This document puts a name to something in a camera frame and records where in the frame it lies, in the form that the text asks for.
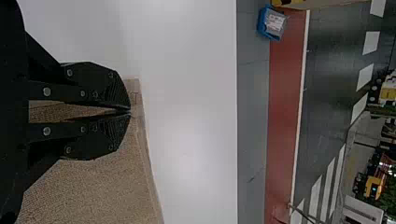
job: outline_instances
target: beige carpet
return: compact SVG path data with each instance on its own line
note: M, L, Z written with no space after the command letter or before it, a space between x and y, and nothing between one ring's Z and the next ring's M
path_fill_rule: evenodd
M17 223L163 223L149 164L139 83L136 79L125 83L134 110L120 149L96 161L58 161L25 192ZM54 122L104 112L35 103L30 121Z

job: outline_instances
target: red stripe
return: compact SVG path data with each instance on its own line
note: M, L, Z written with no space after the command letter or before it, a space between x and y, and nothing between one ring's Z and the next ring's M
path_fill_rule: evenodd
M271 42L265 224L289 223L294 150L304 50L305 11L290 16L281 42Z

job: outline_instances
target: white road marking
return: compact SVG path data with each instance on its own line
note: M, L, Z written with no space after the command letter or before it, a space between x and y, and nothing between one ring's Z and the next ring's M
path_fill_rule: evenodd
M303 113L303 97L304 97L304 81L305 81L305 64L306 64L306 53L308 47L308 32L309 32L309 19L311 17L311 11L306 11L305 18L305 32L304 32L304 48L303 48L303 64L301 71L301 81L300 81L300 102L298 105L298 118L297 118L297 132L296 132L296 145L294 147L294 164L293 164L293 177L291 182L291 199L290 202L294 202L294 191L296 185L296 173L297 173L297 158L298 158L298 146L300 142L300 127L301 127L301 115Z
M367 97L369 93L367 92L354 106L352 111L352 120L350 123L352 124L355 122L356 118L363 112L364 108L366 107Z
M334 161L335 158L332 159L332 162L330 162L329 166L327 167L326 184L324 185L322 209L320 212L320 220L322 220L323 222L326 222L326 215L329 208L329 197L330 189L332 188L332 172L334 171Z
M320 178L317 180L317 182L311 189L311 202L309 204L309 215L312 217L316 217L318 213L321 178L322 176L320 176Z
M363 55L376 51L378 48L379 31L367 32L364 40Z
M356 91L360 90L369 81L371 81L373 76L373 70L374 64L372 63L359 71L358 87L356 88Z
M330 206L329 217L332 216L332 213L334 212L335 209L335 203L337 202L338 189L340 187L340 181L341 181L341 172L343 170L343 165L344 165L345 151L346 151L346 145L343 145L343 147L340 150L340 154L338 156L337 170L335 172L335 180L334 180L334 189L332 190L332 205Z
M370 8L370 14L378 17L384 17L385 4L387 0L373 0Z
M298 209L303 211L304 210L304 202L305 199L303 199L300 204L298 205ZM301 216L301 214L297 211L294 211L291 214L291 218L290 218L290 224L302 224L303 223L303 216Z

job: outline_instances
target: yellow object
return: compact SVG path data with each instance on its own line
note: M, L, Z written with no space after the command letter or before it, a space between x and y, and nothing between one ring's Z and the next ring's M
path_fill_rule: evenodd
M396 99L396 89L383 88L381 90L380 98L382 100L394 101Z
M367 179L367 182L366 182L366 192L365 192L364 196L365 196L366 198L369 198L369 197L370 197L373 184L378 185L378 188L377 188L376 193L375 193L375 199L378 200L378 199L379 199L379 196L381 196L383 181L382 181L382 179L373 177L373 176L371 176L371 175L370 175L369 178Z

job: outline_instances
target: screw head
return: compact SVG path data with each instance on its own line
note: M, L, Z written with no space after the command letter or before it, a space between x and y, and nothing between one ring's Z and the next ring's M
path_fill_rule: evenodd
M66 154L72 153L72 148L71 147L65 147L64 148L64 153L66 153Z
M93 96L93 98L98 98L99 93L98 93L97 91L94 91L94 92L92 93L92 96Z
M96 133L98 131L98 126L96 124L94 124L94 125L92 125L91 129L94 133Z
M49 97L51 95L52 90L48 87L43 89L43 94L47 97Z
M45 128L43 129L43 134L44 134L45 136L49 136L49 135L50 135L50 132L51 132L50 127L45 127Z
M68 77L72 77L73 76L73 70L67 69L66 74L67 74Z

